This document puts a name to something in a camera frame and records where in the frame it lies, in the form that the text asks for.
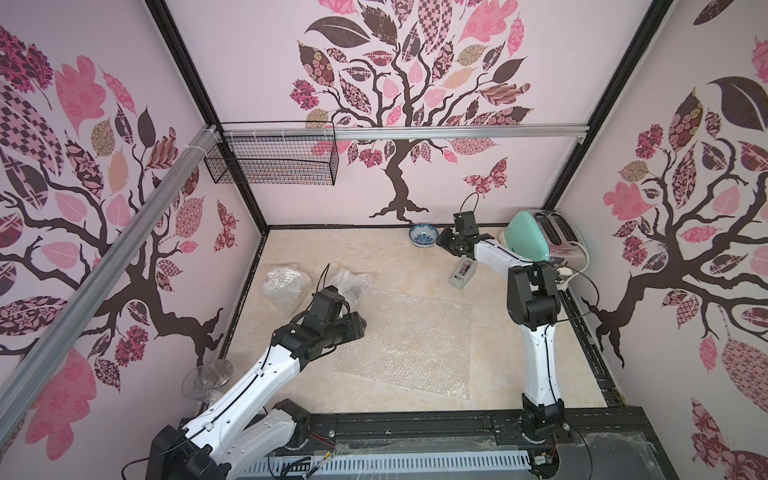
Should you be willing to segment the blue white patterned bowl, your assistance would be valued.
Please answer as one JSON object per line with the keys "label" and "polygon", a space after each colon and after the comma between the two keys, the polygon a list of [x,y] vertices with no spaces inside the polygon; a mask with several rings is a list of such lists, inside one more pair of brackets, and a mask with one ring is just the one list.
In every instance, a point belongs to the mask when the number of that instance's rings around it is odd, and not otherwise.
{"label": "blue white patterned bowl", "polygon": [[408,236],[414,246],[429,248],[436,244],[439,231],[431,224],[416,224],[409,229]]}

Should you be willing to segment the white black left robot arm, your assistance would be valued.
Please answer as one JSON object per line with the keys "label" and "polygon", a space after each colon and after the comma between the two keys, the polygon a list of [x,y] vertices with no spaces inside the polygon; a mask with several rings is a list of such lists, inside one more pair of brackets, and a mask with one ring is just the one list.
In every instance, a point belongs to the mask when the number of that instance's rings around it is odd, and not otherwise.
{"label": "white black left robot arm", "polygon": [[236,479],[276,449],[303,446],[308,411],[291,400],[268,409],[268,400],[311,362],[363,338],[366,327],[335,286],[315,292],[308,309],[273,332],[262,357],[218,401],[155,436],[146,478]]}

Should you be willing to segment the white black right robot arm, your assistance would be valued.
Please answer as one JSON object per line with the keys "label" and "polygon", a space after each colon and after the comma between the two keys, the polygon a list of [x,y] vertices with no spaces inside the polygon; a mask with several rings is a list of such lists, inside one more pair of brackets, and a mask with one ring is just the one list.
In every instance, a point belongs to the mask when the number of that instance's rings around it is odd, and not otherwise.
{"label": "white black right robot arm", "polygon": [[453,218],[454,225],[438,235],[437,244],[455,257],[490,267],[507,282],[507,312],[522,331],[525,352],[520,430],[528,442],[541,444],[549,431],[565,423],[554,359],[561,310],[554,269],[545,261],[522,257],[482,233],[473,212],[459,212]]}

